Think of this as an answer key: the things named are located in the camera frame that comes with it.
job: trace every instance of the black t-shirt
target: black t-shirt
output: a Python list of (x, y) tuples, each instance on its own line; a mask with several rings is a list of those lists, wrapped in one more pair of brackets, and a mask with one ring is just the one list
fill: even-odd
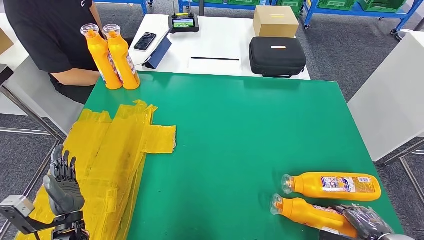
[[(73, 68), (98, 71), (80, 33), (96, 24), (90, 11), (93, 0), (4, 0), (4, 8), (17, 38), (37, 67), (48, 73)], [(51, 74), (57, 91), (85, 104), (93, 86), (65, 86)]]

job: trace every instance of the gray carpet floor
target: gray carpet floor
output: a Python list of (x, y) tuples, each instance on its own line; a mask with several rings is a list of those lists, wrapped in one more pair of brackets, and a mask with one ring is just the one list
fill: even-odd
[[(97, 6), (103, 25), (118, 24), (124, 38), (135, 36), (143, 20), (139, 5)], [(193, 7), (193, 11), (198, 13), (196, 7)], [(172, 12), (171, 0), (156, 0), (153, 7), (149, 8), (151, 14)], [(253, 18), (253, 15), (253, 11), (249, 10), (205, 9), (205, 16), (209, 17)], [(413, 29), (420, 20), (419, 16), (414, 15), (405, 28)], [(398, 42), (390, 35), (390, 30), (398, 23), (398, 19), (389, 18), (378, 20), (372, 17), (315, 14), (310, 28), (304, 30), (300, 27), (296, 34), (307, 56), (311, 78), (338, 82), (346, 101), (349, 101), (397, 45)], [(39, 128), (27, 117), (1, 114), (0, 127)], [(414, 139), (398, 151), (416, 141)], [(11, 194), (20, 194), (25, 189), (31, 179), (29, 173), (34, 172), (52, 144), (53, 140), (46, 136), (0, 133), (0, 199)], [(424, 157), (413, 155), (407, 161), (424, 186)], [(398, 162), (385, 167), (376, 165), (376, 168), (405, 233), (416, 240), (424, 240), (424, 204), (419, 201), (401, 164)], [(1, 174), (8, 171), (13, 173), (7, 176)], [(12, 239), (14, 232), (7, 239)]]

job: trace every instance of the green storage bin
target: green storage bin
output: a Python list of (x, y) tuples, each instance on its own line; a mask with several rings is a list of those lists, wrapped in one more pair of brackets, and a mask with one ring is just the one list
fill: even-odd
[(317, 7), (321, 9), (350, 11), (354, 6), (355, 1), (356, 0), (319, 0)]
[(302, 5), (302, 0), (278, 0), (276, 5), (277, 6), (287, 6), (287, 7), (298, 7), (300, 8)]
[(228, 4), (231, 5), (249, 5), (256, 6), (261, 3), (261, 0), (228, 0)]
[(358, 0), (361, 8), (366, 12), (380, 12), (380, 13), (397, 13), (399, 9), (405, 4), (406, 0)]
[[(199, 0), (192, 0), (193, 3), (198, 3)], [(205, 3), (208, 4), (222, 4), (224, 2), (224, 0), (204, 0)]]
[(302, 0), (278, 0), (276, 5), (277, 6), (286, 6), (291, 7), (291, 10), (293, 11), (296, 18), (299, 18), (299, 14), (301, 12), (303, 1)]

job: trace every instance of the small screen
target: small screen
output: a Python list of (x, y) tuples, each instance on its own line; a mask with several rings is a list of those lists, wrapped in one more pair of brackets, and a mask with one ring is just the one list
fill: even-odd
[(188, 28), (188, 27), (194, 27), (195, 22), (193, 19), (175, 19), (173, 21), (173, 27), (174, 28)]

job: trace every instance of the black carrying case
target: black carrying case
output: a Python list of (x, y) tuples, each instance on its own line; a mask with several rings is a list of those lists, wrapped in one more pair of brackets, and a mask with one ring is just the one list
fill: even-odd
[(304, 71), (306, 56), (291, 37), (254, 37), (249, 45), (250, 68), (264, 77), (290, 78)]

